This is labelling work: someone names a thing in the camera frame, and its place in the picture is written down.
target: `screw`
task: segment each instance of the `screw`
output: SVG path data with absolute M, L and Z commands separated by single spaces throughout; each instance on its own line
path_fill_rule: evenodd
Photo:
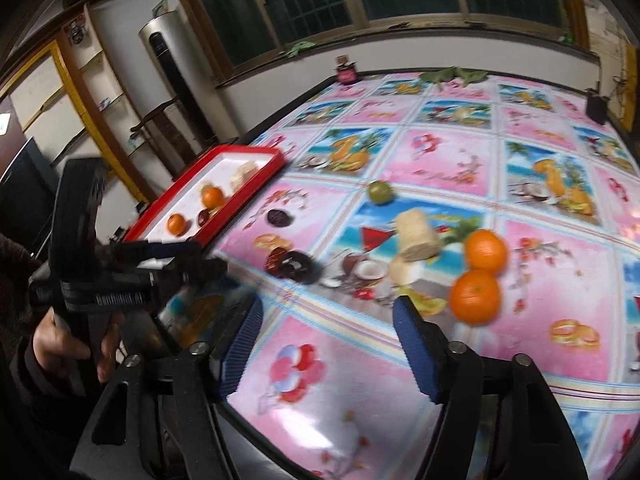
M 531 360 L 531 357 L 529 357 L 526 354 L 517 354 L 516 355 L 516 362 L 520 366 L 530 366 L 533 361 Z
M 209 345 L 204 341 L 198 341 L 189 347 L 189 352 L 191 353 L 191 355 L 202 355 L 207 350 L 209 350 Z
M 449 343 L 449 350 L 454 354 L 463 354 L 466 352 L 466 345 L 462 341 L 452 341 Z
M 138 366 L 141 362 L 142 357 L 140 357 L 138 354 L 133 354 L 127 359 L 127 363 L 125 364 L 125 366 L 127 368 L 133 368 L 134 366 Z

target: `red tray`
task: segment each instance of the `red tray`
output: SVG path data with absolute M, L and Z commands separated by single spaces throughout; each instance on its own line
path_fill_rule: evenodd
M 235 171 L 234 168 L 248 160 L 253 160 L 260 169 L 238 191 L 233 192 L 230 176 Z M 277 148 L 234 145 L 212 148 L 149 206 L 129 230 L 124 241 L 146 238 L 150 242 L 178 242 L 191 238 L 204 247 L 284 165 L 284 156 Z M 228 200 L 198 229 L 196 219 L 198 212 L 203 209 L 200 201 L 203 182 L 221 187 Z M 173 213 L 181 213 L 191 221 L 188 231 L 180 237 L 175 237 L 166 230 L 166 220 Z

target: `blue gripper pad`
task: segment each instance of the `blue gripper pad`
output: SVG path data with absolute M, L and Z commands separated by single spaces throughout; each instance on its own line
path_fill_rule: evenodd
M 418 389 L 439 404 L 444 394 L 442 373 L 447 367 L 447 339 L 435 323 L 422 320 L 408 296 L 394 301 L 392 313 Z
M 232 394 L 240 383 L 249 354 L 254 348 L 255 340 L 262 327 L 262 301 L 255 298 L 254 303 L 238 329 L 236 338 L 222 359 L 220 375 L 220 397 L 224 399 Z

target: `hand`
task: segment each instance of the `hand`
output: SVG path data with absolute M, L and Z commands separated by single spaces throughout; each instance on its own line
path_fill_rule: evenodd
M 120 341 L 120 327 L 124 323 L 124 316 L 116 312 L 111 314 L 109 327 L 102 340 L 100 350 L 102 355 L 98 362 L 98 380 L 105 383 L 115 370 L 116 348 Z M 69 371 L 64 365 L 65 358 L 88 359 L 91 350 L 79 339 L 69 332 L 56 326 L 56 317 L 53 308 L 42 319 L 33 333 L 33 353 L 36 361 L 43 370 L 65 379 Z

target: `orange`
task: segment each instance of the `orange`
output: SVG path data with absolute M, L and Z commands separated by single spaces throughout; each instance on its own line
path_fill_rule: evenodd
M 174 236 L 181 236 L 187 230 L 187 221 L 180 213 L 172 214 L 166 222 L 166 230 Z
M 449 291 L 449 307 L 456 318 L 469 325 L 491 321 L 500 310 L 500 285 L 486 270 L 468 270 Z
M 225 203 L 225 194 L 219 187 L 205 186 L 200 193 L 202 205 L 209 210 L 220 207 Z
M 487 229 L 472 232 L 465 242 L 466 264 L 469 269 L 484 269 L 494 276 L 507 264 L 507 244 Z

